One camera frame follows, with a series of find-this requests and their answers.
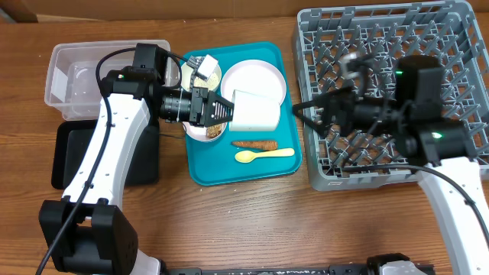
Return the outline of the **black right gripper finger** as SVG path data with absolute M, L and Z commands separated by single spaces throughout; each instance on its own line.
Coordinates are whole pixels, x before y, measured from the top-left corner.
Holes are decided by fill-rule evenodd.
M 293 106 L 293 114 L 306 126 L 314 130 L 321 138 L 326 138 L 331 128 L 331 123 L 324 119 L 323 115 L 314 118 L 307 116 L 306 111 L 316 107 L 316 103 L 298 103 Z
M 355 93 L 353 92 L 352 88 L 340 88 L 331 92 L 323 93 L 308 102 L 301 102 L 296 104 L 296 109 L 304 109 L 310 107 L 325 108 L 329 107 L 333 103 L 354 104 Z

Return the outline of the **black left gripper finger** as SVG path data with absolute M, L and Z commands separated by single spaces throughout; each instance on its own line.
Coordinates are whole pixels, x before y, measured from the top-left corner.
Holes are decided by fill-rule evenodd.
M 213 107 L 221 106 L 221 107 L 224 107 L 224 108 L 229 109 L 229 110 L 234 109 L 234 104 L 232 102 L 223 98 L 222 96 L 220 96 L 219 94 L 217 94 L 214 91 L 209 91 L 208 103 Z
M 229 108 L 216 109 L 210 116 L 209 126 L 220 125 L 233 119 L 233 110 Z

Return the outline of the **white paper cup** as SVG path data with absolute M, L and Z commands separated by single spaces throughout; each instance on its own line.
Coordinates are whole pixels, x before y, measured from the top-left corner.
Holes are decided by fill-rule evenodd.
M 274 131 L 280 122 L 280 104 L 273 99 L 235 90 L 230 131 Z

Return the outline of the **white bowl with rice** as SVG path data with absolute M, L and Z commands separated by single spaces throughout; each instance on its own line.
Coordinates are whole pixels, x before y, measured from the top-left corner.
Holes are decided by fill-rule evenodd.
M 203 87 L 216 91 L 222 78 L 222 71 L 216 58 L 205 55 L 191 56 L 181 67 L 181 87 L 189 92 L 191 88 Z

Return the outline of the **orange carrot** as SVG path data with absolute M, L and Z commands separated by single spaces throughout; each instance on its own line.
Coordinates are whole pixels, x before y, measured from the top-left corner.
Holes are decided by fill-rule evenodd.
M 278 143 L 276 141 L 233 141 L 232 145 L 266 151 L 276 150 L 278 148 Z

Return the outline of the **pink bowl with food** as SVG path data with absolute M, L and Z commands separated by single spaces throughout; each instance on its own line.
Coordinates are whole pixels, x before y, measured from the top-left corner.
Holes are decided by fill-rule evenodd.
M 192 126 L 189 122 L 183 123 L 186 134 L 195 141 L 211 142 L 217 140 L 225 131 L 227 123 L 211 127 Z

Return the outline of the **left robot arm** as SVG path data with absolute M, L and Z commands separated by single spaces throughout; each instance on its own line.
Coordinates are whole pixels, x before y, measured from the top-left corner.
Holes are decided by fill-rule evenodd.
M 202 87 L 184 92 L 167 86 L 166 62 L 187 63 L 200 78 L 217 67 L 211 56 L 182 57 L 155 44 L 131 48 L 134 59 L 96 79 L 99 118 L 76 175 L 60 200 L 47 200 L 39 222 L 47 242 L 44 262 L 77 274 L 165 274 L 165 263 L 142 252 L 138 235 L 121 210 L 134 152 L 157 123 L 210 127 L 231 121 L 234 104 Z

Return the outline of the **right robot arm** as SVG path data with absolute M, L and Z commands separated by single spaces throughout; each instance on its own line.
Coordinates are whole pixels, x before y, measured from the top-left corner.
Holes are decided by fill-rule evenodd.
M 405 169 L 416 175 L 435 213 L 455 274 L 488 272 L 488 204 L 477 153 L 464 123 L 442 116 L 444 68 L 431 56 L 399 59 L 393 100 L 366 92 L 371 56 L 345 56 L 342 72 L 360 79 L 359 90 L 347 86 L 294 105 L 293 114 L 318 135 L 336 125 L 342 137 L 355 130 L 393 138 L 406 163 L 375 166 Z

